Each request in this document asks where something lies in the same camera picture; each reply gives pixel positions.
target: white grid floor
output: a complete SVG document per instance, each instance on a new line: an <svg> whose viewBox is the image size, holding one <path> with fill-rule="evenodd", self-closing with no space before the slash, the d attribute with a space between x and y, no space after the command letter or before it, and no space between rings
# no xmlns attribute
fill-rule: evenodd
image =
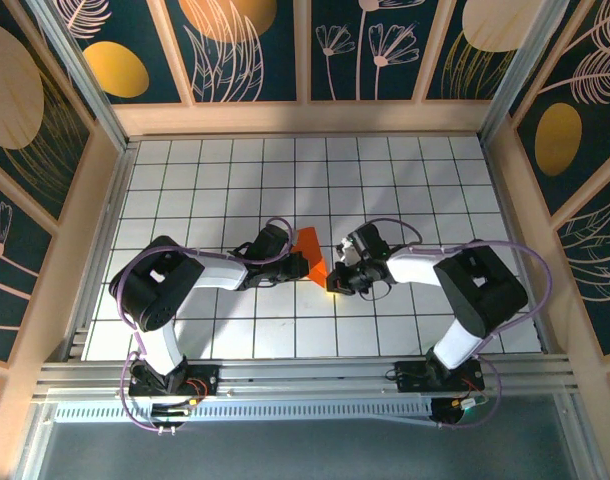
<svg viewBox="0 0 610 480"><path fill-rule="evenodd" d="M473 136L142 142L83 359L122 360L132 348L107 282L153 238L231 249L252 241L274 215L314 226L329 270L332 245L376 217L411 223L427 245L507 239ZM414 239L398 225L378 227L390 244ZM498 253L516 273L511 252ZM365 301L299 281L194 290L175 328L190 359L387 356L424 354L451 321L437 287L396 285L382 300ZM526 322L486 351L540 349Z"/></svg>

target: orange block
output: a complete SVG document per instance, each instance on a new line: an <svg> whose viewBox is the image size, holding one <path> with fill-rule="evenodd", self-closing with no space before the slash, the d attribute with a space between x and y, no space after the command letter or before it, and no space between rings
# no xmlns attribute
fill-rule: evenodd
<svg viewBox="0 0 610 480"><path fill-rule="evenodd" d="M297 231L298 241L292 252L303 252L303 256L309 262L309 278L312 282L327 288L327 266L321 252L321 246L318 243L316 230L314 227L301 228Z"/></svg>

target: orange object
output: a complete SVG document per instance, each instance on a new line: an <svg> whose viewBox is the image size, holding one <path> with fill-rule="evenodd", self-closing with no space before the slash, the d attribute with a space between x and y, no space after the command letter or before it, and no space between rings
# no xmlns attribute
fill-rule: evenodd
<svg viewBox="0 0 610 480"><path fill-rule="evenodd" d="M312 282L327 288L327 266L321 252L321 246L318 243L316 229L314 227L301 228L297 231L298 241L292 252L302 252L303 256L309 262L309 278Z"/></svg>

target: yellow circle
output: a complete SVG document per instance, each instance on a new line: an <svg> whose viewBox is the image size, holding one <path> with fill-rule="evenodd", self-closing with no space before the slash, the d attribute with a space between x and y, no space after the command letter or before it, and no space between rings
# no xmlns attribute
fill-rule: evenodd
<svg viewBox="0 0 610 480"><path fill-rule="evenodd" d="M41 128L45 99L32 56L0 27L0 146L24 148Z"/></svg>
<svg viewBox="0 0 610 480"><path fill-rule="evenodd" d="M272 26L276 18L276 0L179 0L179 3L196 30L220 42L232 42L237 30L234 22L236 11L243 21L245 17L249 18L259 37ZM222 27L223 19L229 25L229 32ZM238 41L244 38L240 34L237 36Z"/></svg>
<svg viewBox="0 0 610 480"><path fill-rule="evenodd" d="M98 42L83 51L101 88L117 97L133 98L149 87L143 62L131 50L114 42Z"/></svg>
<svg viewBox="0 0 610 480"><path fill-rule="evenodd" d="M576 109L566 103L549 107L536 129L536 164L550 177L560 175L572 163L581 144L583 123Z"/></svg>
<svg viewBox="0 0 610 480"><path fill-rule="evenodd" d="M523 44L542 0L468 0L463 10L463 34L484 52L509 52Z"/></svg>

